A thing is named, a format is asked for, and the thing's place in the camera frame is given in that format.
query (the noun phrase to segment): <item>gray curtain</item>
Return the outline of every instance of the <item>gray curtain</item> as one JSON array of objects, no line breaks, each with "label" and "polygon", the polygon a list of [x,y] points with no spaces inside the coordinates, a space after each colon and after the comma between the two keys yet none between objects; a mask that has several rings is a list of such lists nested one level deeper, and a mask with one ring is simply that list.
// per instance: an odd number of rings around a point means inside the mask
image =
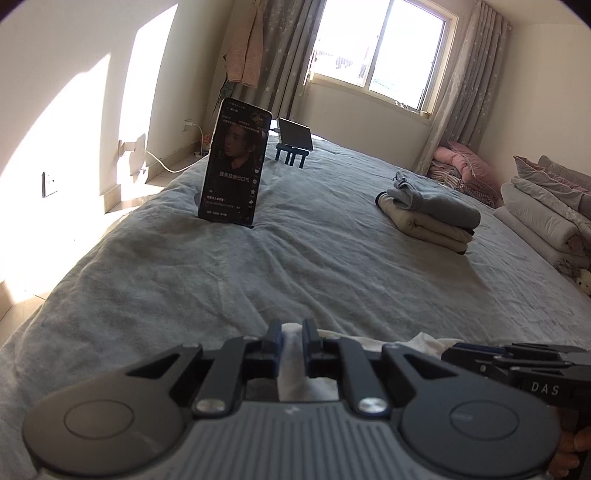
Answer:
[{"label": "gray curtain", "polygon": [[440,144],[456,141],[477,151],[505,57],[507,20],[482,0],[474,7],[456,68],[433,116],[431,131],[414,171],[425,175]]},{"label": "gray curtain", "polygon": [[235,84],[232,98],[293,119],[300,106],[310,57],[326,0],[268,0],[264,53],[257,88]]}]

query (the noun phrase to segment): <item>wall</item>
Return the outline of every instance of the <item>wall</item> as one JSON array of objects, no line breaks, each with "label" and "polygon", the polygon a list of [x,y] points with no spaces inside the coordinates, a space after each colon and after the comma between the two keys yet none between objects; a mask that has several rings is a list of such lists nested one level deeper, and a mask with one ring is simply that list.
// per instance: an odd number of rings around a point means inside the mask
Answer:
[{"label": "wall", "polygon": [[580,25],[514,28],[479,154],[508,181],[513,155],[541,155],[591,175],[591,30]]},{"label": "wall", "polygon": [[[440,92],[449,82],[462,46],[474,0],[437,0],[441,7],[458,16],[448,68]],[[313,133],[339,145],[376,156],[404,168],[411,168],[429,135],[429,125],[398,107],[359,97],[329,85],[309,84],[297,119]]]},{"label": "wall", "polygon": [[[30,280],[51,270],[52,258],[80,249],[101,213],[99,194],[115,185],[121,132],[146,136],[158,156],[199,139],[197,129],[182,131],[183,121],[204,120],[232,5],[26,0],[2,21],[0,266],[7,277]],[[45,199],[42,171],[59,186]]]}]

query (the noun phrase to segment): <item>human hand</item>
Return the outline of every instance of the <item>human hand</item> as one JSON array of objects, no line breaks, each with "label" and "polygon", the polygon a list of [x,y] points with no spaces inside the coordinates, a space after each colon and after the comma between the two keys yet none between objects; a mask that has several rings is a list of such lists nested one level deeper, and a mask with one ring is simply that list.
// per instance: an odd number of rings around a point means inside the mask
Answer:
[{"label": "human hand", "polygon": [[550,462],[548,472],[555,478],[567,476],[571,468],[579,466],[579,457],[576,452],[587,452],[588,450],[591,450],[591,427],[586,427],[577,435],[562,432],[558,452]]}]

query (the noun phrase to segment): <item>circular pad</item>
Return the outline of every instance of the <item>circular pad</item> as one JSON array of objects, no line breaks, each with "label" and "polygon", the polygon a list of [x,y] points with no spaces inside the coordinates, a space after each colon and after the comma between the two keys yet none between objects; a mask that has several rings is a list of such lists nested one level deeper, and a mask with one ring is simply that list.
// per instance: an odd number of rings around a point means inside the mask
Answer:
[{"label": "circular pad", "polygon": [[134,422],[134,412],[127,405],[111,400],[97,400],[73,407],[64,418],[66,428],[87,440],[115,437]]},{"label": "circular pad", "polygon": [[402,438],[429,464],[468,478],[540,473],[560,430],[542,401],[491,380],[423,380],[398,424]]},{"label": "circular pad", "polygon": [[519,426],[513,410],[490,401],[459,405],[452,410],[450,420],[460,433],[475,440],[502,440]]}]

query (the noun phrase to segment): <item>metal screw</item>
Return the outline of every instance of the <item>metal screw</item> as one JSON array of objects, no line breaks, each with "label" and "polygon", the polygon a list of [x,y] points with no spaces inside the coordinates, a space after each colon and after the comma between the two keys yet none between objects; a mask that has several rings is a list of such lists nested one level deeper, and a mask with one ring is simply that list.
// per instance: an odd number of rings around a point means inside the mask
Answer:
[{"label": "metal screw", "polygon": [[383,398],[367,397],[359,401],[357,408],[363,413],[382,413],[388,408],[388,403]]},{"label": "metal screw", "polygon": [[201,413],[221,413],[226,410],[226,403],[219,398],[204,398],[197,401],[195,409]]}]

